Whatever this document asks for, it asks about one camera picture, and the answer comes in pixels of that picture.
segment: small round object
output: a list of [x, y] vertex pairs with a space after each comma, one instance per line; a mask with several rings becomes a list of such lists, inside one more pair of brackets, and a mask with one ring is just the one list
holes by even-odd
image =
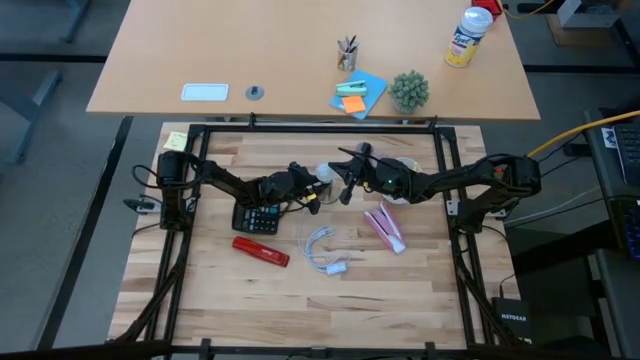
[[264, 89], [262, 88], [262, 86], [249, 86], [244, 95], [249, 100], [260, 100], [264, 96]]

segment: white card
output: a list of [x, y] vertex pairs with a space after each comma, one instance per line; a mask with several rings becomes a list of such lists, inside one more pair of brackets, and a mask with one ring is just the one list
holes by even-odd
[[229, 84], [185, 84], [182, 101], [226, 101]]

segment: electronic device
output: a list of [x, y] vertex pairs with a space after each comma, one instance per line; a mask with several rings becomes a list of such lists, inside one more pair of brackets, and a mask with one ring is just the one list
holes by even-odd
[[280, 204], [247, 209], [235, 203], [233, 206], [233, 230], [253, 234], [274, 235], [278, 232]]
[[640, 260], [640, 199], [611, 199], [617, 247], [629, 258]]
[[624, 182], [640, 185], [640, 124], [613, 126]]
[[500, 320], [513, 331], [514, 335], [531, 344], [529, 304], [522, 300], [502, 297], [491, 298], [491, 303]]

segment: black robotic arm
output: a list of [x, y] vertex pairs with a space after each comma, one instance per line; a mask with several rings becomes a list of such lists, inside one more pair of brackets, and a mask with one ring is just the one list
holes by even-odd
[[344, 205], [349, 203], [354, 186], [394, 199], [403, 198], [410, 204], [429, 200], [447, 190], [489, 186], [477, 198], [458, 204], [454, 223], [463, 232], [479, 233], [487, 213], [514, 206], [519, 199], [540, 192], [538, 162], [524, 156], [490, 155], [472, 165], [429, 175], [415, 172], [397, 159], [372, 156], [373, 149], [368, 143], [361, 144], [358, 152], [340, 150], [353, 156], [347, 162], [329, 163], [345, 182], [346, 188], [340, 194]]
[[[393, 198], [403, 198], [411, 204], [431, 199], [435, 194], [472, 185], [486, 185], [489, 189], [475, 199], [457, 204], [454, 223], [462, 232], [479, 233], [489, 212], [513, 207], [519, 199], [540, 192], [538, 163], [525, 156], [496, 154], [484, 157], [472, 165], [436, 174], [415, 172], [397, 159], [378, 159], [372, 155], [370, 144], [363, 143], [359, 151], [340, 148], [353, 158], [347, 162], [330, 162], [345, 182], [340, 201], [347, 205], [355, 186]], [[185, 182], [187, 167], [195, 177]], [[192, 221], [182, 191], [196, 184], [209, 184], [233, 196], [244, 208], [256, 208], [297, 201], [312, 214], [320, 208], [316, 194], [328, 184], [321, 183], [307, 168], [295, 162], [287, 171], [244, 181], [214, 161], [200, 160], [192, 154], [167, 151], [158, 156], [157, 187], [162, 190], [163, 206], [160, 227], [182, 231]]]
[[[184, 178], [187, 167], [191, 167], [195, 173], [194, 179], [189, 182]], [[244, 181], [215, 161], [200, 160], [193, 154], [179, 151], [167, 151], [158, 155], [156, 183], [157, 188], [162, 190], [160, 227], [175, 231], [183, 231], [191, 224], [192, 217], [182, 192], [197, 184], [212, 185], [226, 192], [243, 208], [296, 201], [307, 207], [312, 214], [317, 214], [320, 209], [316, 194], [328, 186], [309, 174], [307, 168], [295, 162], [289, 164], [287, 171]]]

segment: pen holder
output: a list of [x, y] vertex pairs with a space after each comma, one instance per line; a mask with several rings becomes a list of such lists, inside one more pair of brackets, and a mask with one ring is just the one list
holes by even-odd
[[352, 52], [344, 52], [338, 49], [338, 69], [342, 71], [354, 71], [356, 69], [356, 59], [358, 58], [358, 47]]

